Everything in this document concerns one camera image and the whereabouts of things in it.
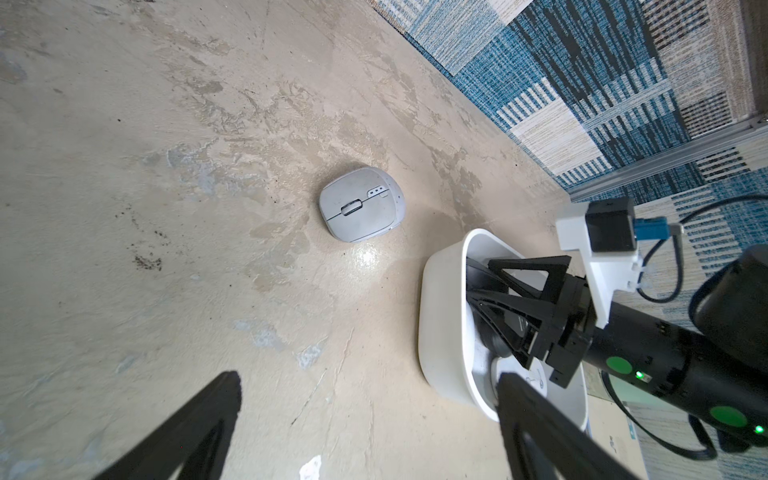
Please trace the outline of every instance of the dirt spot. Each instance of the dirt spot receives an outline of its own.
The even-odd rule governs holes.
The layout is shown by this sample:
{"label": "dirt spot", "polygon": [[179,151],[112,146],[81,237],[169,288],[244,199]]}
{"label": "dirt spot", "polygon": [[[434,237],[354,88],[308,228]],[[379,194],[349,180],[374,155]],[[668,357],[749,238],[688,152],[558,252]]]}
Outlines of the dirt spot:
{"label": "dirt spot", "polygon": [[139,270],[157,270],[159,272],[163,269],[163,260],[161,258],[152,260],[149,258],[141,257],[137,254],[134,257],[134,263],[136,264],[136,268]]}
{"label": "dirt spot", "polygon": [[159,230],[155,230],[154,232],[158,237],[161,238],[161,241],[160,241],[161,247],[167,247],[168,245],[170,245],[170,241],[168,240],[168,235],[166,235],[165,233]]}

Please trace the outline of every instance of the cable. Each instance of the cable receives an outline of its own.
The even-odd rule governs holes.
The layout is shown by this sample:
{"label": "cable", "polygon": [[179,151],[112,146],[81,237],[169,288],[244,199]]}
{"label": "cable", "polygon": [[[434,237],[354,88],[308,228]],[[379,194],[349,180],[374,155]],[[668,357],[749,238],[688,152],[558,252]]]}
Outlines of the cable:
{"label": "cable", "polygon": [[[720,200],[720,201],[714,202],[713,204],[705,205],[704,207],[701,207],[699,210],[695,210],[694,212],[686,215],[680,221],[680,223],[685,225],[686,223],[690,222],[694,218],[698,217],[701,214],[705,214],[710,210],[714,210],[724,205],[735,204],[736,202],[746,202],[749,200],[768,200],[768,195],[762,195],[762,194],[740,195],[738,197],[732,197],[732,198],[727,198],[726,200]],[[672,292],[672,294],[666,298],[653,298],[652,296],[648,296],[643,291],[643,289],[638,287],[637,293],[639,293],[640,296],[642,296],[649,302],[669,303],[672,300],[676,299],[677,296],[680,295],[680,291],[683,289],[683,241],[682,241],[682,238],[680,238],[680,235],[673,235],[672,239],[674,242],[674,259],[675,259],[675,263],[677,264],[677,284],[675,285],[675,289]],[[662,245],[664,245],[666,241],[667,241],[666,238],[663,240],[659,240],[658,242],[656,242],[653,248],[650,249],[650,251],[648,252],[648,255],[646,255],[645,258],[643,258],[643,268],[645,268],[648,265],[648,262],[650,261],[651,257],[654,255],[654,253],[657,252],[657,250],[659,250],[659,248],[661,248]],[[640,272],[640,276],[637,278],[637,282],[640,283],[642,279],[643,279],[643,272]]]}
{"label": "cable", "polygon": [[738,260],[734,260],[718,270],[717,273],[708,278],[706,282],[702,283],[699,289],[696,290],[696,293],[690,298],[690,303],[688,304],[688,319],[692,324],[696,325],[696,311],[699,309],[701,302],[707,298],[707,295],[715,290],[715,287],[717,287],[720,281],[725,277],[725,274],[728,273],[728,270],[736,262],[738,262]]}
{"label": "cable", "polygon": [[[678,295],[680,295],[680,291],[683,289],[683,240],[680,238],[680,235],[674,235],[672,237],[672,242],[674,245],[674,261],[677,264],[677,284],[674,287],[674,291],[671,295],[669,295],[667,298],[653,298],[652,296],[648,296],[643,289],[640,287],[637,288],[637,292],[648,300],[649,302],[653,303],[669,303],[672,300],[676,299]],[[656,245],[654,245],[654,248],[648,252],[648,255],[643,259],[643,267],[648,265],[648,260],[650,260],[650,257],[656,253],[655,250],[658,250],[658,247],[661,247],[662,243],[664,243],[664,240],[660,240]],[[640,281],[643,279],[643,272],[640,272],[640,275],[637,277],[637,282],[640,283]]]}
{"label": "cable", "polygon": [[640,430],[646,432],[648,436],[650,436],[653,440],[659,442],[659,445],[663,446],[672,453],[677,453],[681,457],[689,458],[691,460],[714,460],[717,458],[717,450],[715,449],[715,445],[712,443],[712,439],[707,434],[707,431],[704,430],[704,426],[701,425],[701,420],[697,419],[693,415],[688,415],[688,423],[694,430],[699,443],[704,445],[704,450],[688,450],[682,447],[678,447],[677,445],[672,445],[671,443],[662,440],[653,433],[649,432],[645,427],[638,423],[637,420],[634,419],[629,411],[627,411],[627,408],[624,407],[624,404],[621,402],[621,400],[619,400],[618,395],[616,395],[616,391],[614,390],[613,385],[611,385],[611,377],[608,376],[607,372],[601,371],[600,377],[603,380],[603,386],[605,387],[605,390],[608,392],[608,395],[611,397],[611,399],[616,403],[616,406],[627,416],[627,418],[634,422],[634,424],[637,425]]}

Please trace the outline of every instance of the green circular sticker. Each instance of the green circular sticker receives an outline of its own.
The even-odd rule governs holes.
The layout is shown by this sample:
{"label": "green circular sticker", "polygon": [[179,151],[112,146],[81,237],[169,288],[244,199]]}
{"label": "green circular sticker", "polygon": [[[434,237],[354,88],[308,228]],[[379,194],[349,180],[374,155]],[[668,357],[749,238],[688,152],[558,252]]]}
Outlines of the green circular sticker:
{"label": "green circular sticker", "polygon": [[730,425],[732,427],[746,426],[746,417],[734,407],[720,405],[710,409],[712,415],[718,422]]}
{"label": "green circular sticker", "polygon": [[632,373],[632,364],[620,356],[608,357],[608,360],[606,360],[605,363],[611,368],[611,370],[615,372],[619,372],[624,375]]}

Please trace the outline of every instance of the white bracket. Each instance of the white bracket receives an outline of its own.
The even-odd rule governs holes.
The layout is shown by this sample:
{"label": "white bracket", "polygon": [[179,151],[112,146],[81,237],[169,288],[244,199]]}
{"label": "white bracket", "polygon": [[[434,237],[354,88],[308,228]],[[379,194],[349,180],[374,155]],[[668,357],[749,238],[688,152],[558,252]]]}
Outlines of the white bracket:
{"label": "white bracket", "polygon": [[611,314],[614,291],[634,292],[643,264],[637,249],[634,252],[592,252],[584,218],[588,208],[589,202],[568,205],[558,216],[555,226],[560,248],[566,252],[578,250],[581,254],[598,316],[597,327],[604,328]]}

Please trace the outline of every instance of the white bowl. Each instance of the white bowl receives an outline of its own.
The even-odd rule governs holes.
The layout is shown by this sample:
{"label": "white bowl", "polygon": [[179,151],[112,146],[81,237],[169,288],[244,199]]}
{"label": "white bowl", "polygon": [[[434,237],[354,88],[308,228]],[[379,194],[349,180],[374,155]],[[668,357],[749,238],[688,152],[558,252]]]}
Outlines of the white bowl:
{"label": "white bowl", "polygon": [[[419,314],[419,363],[424,377],[440,396],[476,406],[498,422],[490,380],[490,355],[475,334],[466,313],[466,259],[484,265],[495,258],[523,258],[512,247],[483,229],[470,231],[461,242],[432,255],[424,267]],[[517,272],[515,277],[541,289],[542,272]],[[544,364],[549,376],[552,368]],[[549,382],[547,399],[579,429],[587,428],[584,370],[566,389]]]}

